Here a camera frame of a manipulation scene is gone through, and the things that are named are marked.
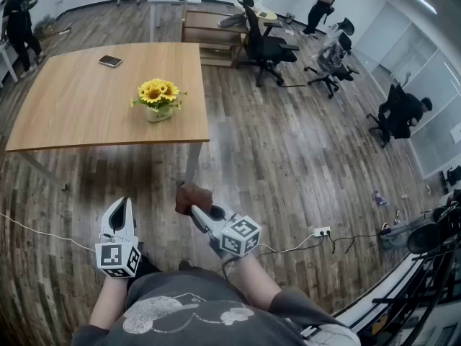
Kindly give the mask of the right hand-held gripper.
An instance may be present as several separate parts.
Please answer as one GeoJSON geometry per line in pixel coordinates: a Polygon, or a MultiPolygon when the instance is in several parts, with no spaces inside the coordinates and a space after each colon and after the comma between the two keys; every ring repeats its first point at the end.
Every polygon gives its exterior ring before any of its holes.
{"type": "Polygon", "coordinates": [[[212,205],[209,212],[193,205],[191,213],[202,233],[211,232],[210,246],[221,257],[244,257],[259,244],[261,226],[249,216],[235,215],[225,204],[212,205]]]}

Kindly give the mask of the white metal table leg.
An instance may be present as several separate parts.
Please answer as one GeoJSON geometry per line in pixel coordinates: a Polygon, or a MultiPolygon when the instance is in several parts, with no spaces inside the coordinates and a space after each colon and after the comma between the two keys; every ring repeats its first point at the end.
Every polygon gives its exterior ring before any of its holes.
{"type": "Polygon", "coordinates": [[[21,151],[18,153],[18,155],[21,156],[24,161],[26,161],[38,174],[44,177],[47,181],[58,187],[60,190],[67,189],[66,182],[48,170],[32,154],[29,152],[21,151]]]}
{"type": "Polygon", "coordinates": [[[185,169],[184,182],[191,184],[194,181],[194,175],[199,162],[202,142],[190,143],[187,154],[187,166],[185,169]]]}

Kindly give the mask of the person's grey printed shirt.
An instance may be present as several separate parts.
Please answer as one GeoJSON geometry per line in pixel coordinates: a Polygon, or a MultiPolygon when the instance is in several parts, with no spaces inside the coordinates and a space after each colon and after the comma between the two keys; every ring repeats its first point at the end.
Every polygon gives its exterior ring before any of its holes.
{"type": "Polygon", "coordinates": [[[303,292],[282,290],[268,311],[207,270],[157,272],[128,288],[110,329],[80,327],[72,346],[306,346],[301,332],[338,324],[303,292]]]}

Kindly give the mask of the wooden shelf unit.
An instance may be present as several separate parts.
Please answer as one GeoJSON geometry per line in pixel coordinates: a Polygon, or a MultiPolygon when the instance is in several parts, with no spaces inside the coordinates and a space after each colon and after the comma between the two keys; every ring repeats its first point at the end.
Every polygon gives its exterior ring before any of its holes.
{"type": "Polygon", "coordinates": [[[186,10],[182,18],[182,42],[197,43],[202,66],[235,68],[249,30],[244,22],[233,27],[219,24],[229,14],[186,10]]]}

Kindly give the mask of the person's white waist pack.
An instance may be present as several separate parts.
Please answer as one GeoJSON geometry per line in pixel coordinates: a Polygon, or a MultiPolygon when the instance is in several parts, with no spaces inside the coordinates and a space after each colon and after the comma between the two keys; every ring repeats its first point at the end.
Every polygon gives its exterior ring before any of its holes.
{"type": "Polygon", "coordinates": [[[361,346],[352,330],[338,324],[310,326],[301,335],[306,346],[361,346]]]}

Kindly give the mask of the white side desk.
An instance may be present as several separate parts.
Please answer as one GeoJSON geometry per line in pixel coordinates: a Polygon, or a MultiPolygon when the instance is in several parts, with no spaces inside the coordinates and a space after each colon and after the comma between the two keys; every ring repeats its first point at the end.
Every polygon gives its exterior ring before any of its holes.
{"type": "Polygon", "coordinates": [[[13,68],[17,58],[18,55],[13,47],[8,42],[0,41],[0,88],[3,87],[3,81],[8,74],[12,77],[14,83],[18,82],[17,74],[13,68]]]}

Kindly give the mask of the brown cloth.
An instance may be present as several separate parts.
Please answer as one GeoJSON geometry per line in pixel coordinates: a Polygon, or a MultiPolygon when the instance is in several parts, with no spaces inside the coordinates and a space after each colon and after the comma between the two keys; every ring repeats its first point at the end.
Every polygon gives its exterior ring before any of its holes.
{"type": "Polygon", "coordinates": [[[182,184],[176,192],[175,211],[179,214],[190,216],[193,205],[209,213],[212,204],[212,192],[196,184],[182,184]]]}

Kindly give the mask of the black office chair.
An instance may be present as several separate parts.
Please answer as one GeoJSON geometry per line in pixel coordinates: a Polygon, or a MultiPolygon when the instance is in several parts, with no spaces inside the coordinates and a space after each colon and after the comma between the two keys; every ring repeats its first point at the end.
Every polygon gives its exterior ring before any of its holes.
{"type": "Polygon", "coordinates": [[[283,38],[269,35],[272,28],[282,28],[279,22],[265,22],[266,31],[262,34],[259,27],[259,18],[254,11],[254,0],[237,1],[244,8],[246,20],[249,24],[249,32],[243,42],[247,59],[237,61],[236,68],[242,66],[258,67],[257,87],[262,86],[265,73],[273,75],[279,87],[303,87],[303,84],[287,85],[281,73],[277,71],[277,65],[281,62],[296,62],[297,57],[294,52],[299,51],[300,48],[296,45],[289,45],[283,38]]]}
{"type": "Polygon", "coordinates": [[[380,145],[385,148],[394,137],[397,139],[409,139],[411,137],[410,125],[408,120],[403,117],[401,110],[404,101],[407,100],[405,92],[400,84],[392,84],[388,93],[387,100],[379,106],[378,115],[369,113],[366,118],[372,118],[377,124],[369,129],[380,131],[380,145]]]}
{"type": "Polygon", "coordinates": [[[355,32],[355,27],[348,18],[344,18],[342,22],[339,22],[337,29],[341,30],[347,36],[352,36],[355,32]]]}

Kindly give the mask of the person's left forearm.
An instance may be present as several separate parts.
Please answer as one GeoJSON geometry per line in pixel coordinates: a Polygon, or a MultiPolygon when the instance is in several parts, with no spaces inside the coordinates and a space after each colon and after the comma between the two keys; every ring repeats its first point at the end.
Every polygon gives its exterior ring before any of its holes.
{"type": "Polygon", "coordinates": [[[127,297],[127,283],[126,278],[105,278],[90,316],[90,325],[110,329],[122,316],[127,297]]]}

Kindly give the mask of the yellow sunflowers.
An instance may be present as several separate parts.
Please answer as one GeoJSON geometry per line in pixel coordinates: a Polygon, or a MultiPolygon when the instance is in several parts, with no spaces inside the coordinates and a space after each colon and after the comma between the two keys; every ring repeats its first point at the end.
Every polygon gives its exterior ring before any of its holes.
{"type": "Polygon", "coordinates": [[[169,119],[175,110],[180,110],[187,95],[171,81],[151,79],[138,87],[138,97],[130,100],[130,106],[142,106],[147,121],[158,123],[169,119]]]}

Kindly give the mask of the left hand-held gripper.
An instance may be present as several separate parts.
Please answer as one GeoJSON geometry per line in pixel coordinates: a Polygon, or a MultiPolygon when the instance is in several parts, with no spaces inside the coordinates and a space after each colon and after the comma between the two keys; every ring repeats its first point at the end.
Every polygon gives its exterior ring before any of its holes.
{"type": "Polygon", "coordinates": [[[107,277],[134,278],[141,260],[132,201],[123,197],[116,200],[102,216],[102,234],[95,244],[97,268],[107,277]]]}

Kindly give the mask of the person's right forearm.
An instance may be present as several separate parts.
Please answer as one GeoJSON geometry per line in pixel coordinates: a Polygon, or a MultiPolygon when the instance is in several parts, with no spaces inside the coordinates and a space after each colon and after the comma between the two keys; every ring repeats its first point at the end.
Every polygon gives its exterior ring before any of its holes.
{"type": "Polygon", "coordinates": [[[268,311],[274,298],[282,289],[252,254],[236,260],[235,266],[251,305],[268,311]]]}

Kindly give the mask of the small black chair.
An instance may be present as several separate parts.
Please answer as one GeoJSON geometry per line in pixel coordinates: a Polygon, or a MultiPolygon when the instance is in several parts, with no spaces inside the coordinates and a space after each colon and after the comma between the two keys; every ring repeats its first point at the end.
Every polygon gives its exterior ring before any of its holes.
{"type": "Polygon", "coordinates": [[[454,187],[461,181],[461,165],[455,168],[450,167],[446,172],[441,172],[442,185],[454,187]]]}

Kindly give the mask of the plastic wrapped office chair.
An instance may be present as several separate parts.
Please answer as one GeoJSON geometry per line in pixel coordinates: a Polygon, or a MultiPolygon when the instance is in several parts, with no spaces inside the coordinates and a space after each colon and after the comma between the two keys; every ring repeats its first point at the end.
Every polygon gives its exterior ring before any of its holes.
{"type": "Polygon", "coordinates": [[[328,98],[332,99],[339,90],[335,78],[339,81],[353,81],[353,74],[359,75],[358,70],[343,63],[345,56],[351,54],[351,49],[352,42],[343,30],[327,34],[322,48],[312,57],[313,64],[304,68],[304,71],[311,71],[317,75],[315,79],[308,81],[308,85],[325,83],[328,98]]]}

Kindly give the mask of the black metal railing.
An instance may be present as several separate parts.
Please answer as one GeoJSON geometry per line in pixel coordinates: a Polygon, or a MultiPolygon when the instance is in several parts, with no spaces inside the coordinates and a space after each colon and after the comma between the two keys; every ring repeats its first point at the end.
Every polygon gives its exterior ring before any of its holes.
{"type": "Polygon", "coordinates": [[[461,249],[412,259],[416,271],[395,294],[372,299],[378,313],[362,330],[366,346],[447,346],[461,326],[461,249]]]}

